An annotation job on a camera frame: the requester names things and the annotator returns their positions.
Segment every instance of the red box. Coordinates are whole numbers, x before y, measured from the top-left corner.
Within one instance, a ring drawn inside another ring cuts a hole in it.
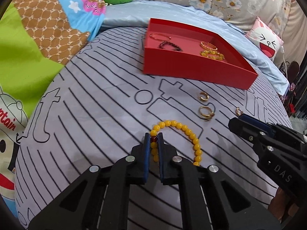
[[[152,33],[171,37],[171,42],[183,51],[158,48],[161,41],[152,39],[149,36]],[[215,45],[225,59],[219,61],[201,56],[201,41]],[[258,76],[243,56],[218,34],[188,24],[153,18],[146,33],[143,73],[201,80],[245,90]]]

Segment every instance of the jewelry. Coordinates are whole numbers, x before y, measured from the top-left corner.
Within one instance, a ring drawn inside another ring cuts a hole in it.
[[[207,110],[209,111],[209,114],[204,114],[204,113],[202,113],[202,112],[201,112],[201,109],[202,109],[202,108],[207,109]],[[214,113],[214,112],[211,110],[211,108],[208,107],[208,106],[201,106],[201,107],[199,107],[198,111],[199,111],[200,115],[201,115],[205,120],[211,120],[211,118],[213,118],[214,115],[215,115],[215,113]]]
[[[209,95],[206,92],[200,92],[200,95],[205,95],[206,96],[206,98],[203,98],[202,96],[199,96],[198,98],[201,101],[205,102],[205,101],[207,101],[209,99]]]
[[[241,111],[241,109],[239,107],[237,107],[237,109],[235,110],[235,113],[238,117],[240,117],[240,115],[243,114],[243,111]]]
[[[187,125],[185,124],[182,124],[182,123],[178,123],[177,121],[175,120],[165,120],[164,122],[160,122],[158,124],[156,124],[153,129],[150,131],[150,135],[151,135],[151,138],[150,138],[150,147],[151,147],[151,154],[154,156],[153,157],[153,161],[154,162],[158,162],[159,161],[159,156],[158,156],[158,144],[157,144],[157,134],[158,134],[158,131],[160,129],[163,129],[164,127],[169,127],[169,126],[172,126],[172,127],[175,127],[179,130],[182,130],[185,132],[185,134],[187,136],[189,136],[191,142],[193,143],[193,149],[195,150],[194,152],[194,162],[193,164],[195,166],[199,166],[200,162],[201,162],[201,155],[203,153],[203,151],[201,150],[201,145],[199,144],[199,139],[196,137],[196,134],[194,134],[192,132],[192,130],[190,130],[188,128]]]
[[[156,40],[156,41],[164,41],[164,40],[161,40],[161,39],[155,38],[155,37],[154,37],[155,35],[159,35],[159,36],[166,37],[166,38],[168,38],[168,40],[171,40],[171,39],[172,39],[172,38],[170,38],[169,36],[164,35],[164,34],[151,34],[149,37],[153,38],[153,39],[154,39],[154,40]]]
[[[224,59],[224,55],[222,53],[216,52],[214,50],[201,51],[201,56],[206,57],[206,58],[210,58],[210,59],[214,59],[214,60],[223,60]]]
[[[203,49],[208,49],[208,50],[217,50],[217,47],[214,46],[213,44],[209,43],[209,42],[201,42],[201,47]]]
[[[165,45],[170,45],[174,48],[174,51],[179,51],[179,52],[182,52],[182,49],[181,47],[177,46],[176,44],[170,42],[170,41],[162,41],[159,45],[159,48],[161,49],[165,49],[164,46]]]

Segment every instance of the colorful blanket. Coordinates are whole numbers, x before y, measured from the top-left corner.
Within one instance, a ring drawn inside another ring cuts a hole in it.
[[[0,193],[16,213],[15,160],[41,96],[105,14],[103,0],[13,0],[0,20]]]

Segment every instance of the gold ring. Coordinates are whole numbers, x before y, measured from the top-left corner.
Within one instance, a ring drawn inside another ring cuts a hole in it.
[[[201,42],[201,47],[204,48],[204,49],[209,49],[209,50],[217,50],[216,46],[214,46],[213,44],[211,44],[209,42],[204,42],[204,41]]]
[[[207,109],[207,110],[209,111],[209,114],[204,114],[204,113],[202,113],[202,112],[201,112],[201,109],[202,109],[202,108]],[[211,108],[208,107],[208,106],[201,106],[201,107],[199,107],[198,111],[199,111],[200,115],[201,115],[205,120],[210,120],[211,118],[214,117],[214,112],[213,112],[213,111],[211,110]]]
[[[237,109],[235,110],[235,113],[238,117],[240,117],[243,114],[243,112],[241,111],[239,107],[237,107]]]
[[[164,35],[164,34],[151,34],[149,37],[153,38],[153,39],[156,40],[156,41],[165,41],[165,40],[161,40],[161,39],[155,38],[155,37],[154,37],[155,35],[160,35],[160,36],[166,37],[166,38],[168,38],[169,40],[172,39],[171,37],[169,37],[169,36],[167,36],[167,35]]]
[[[207,101],[209,99],[209,95],[206,92],[200,92],[200,95],[206,96],[206,98],[203,98],[202,96],[199,96],[199,100],[201,101]]]

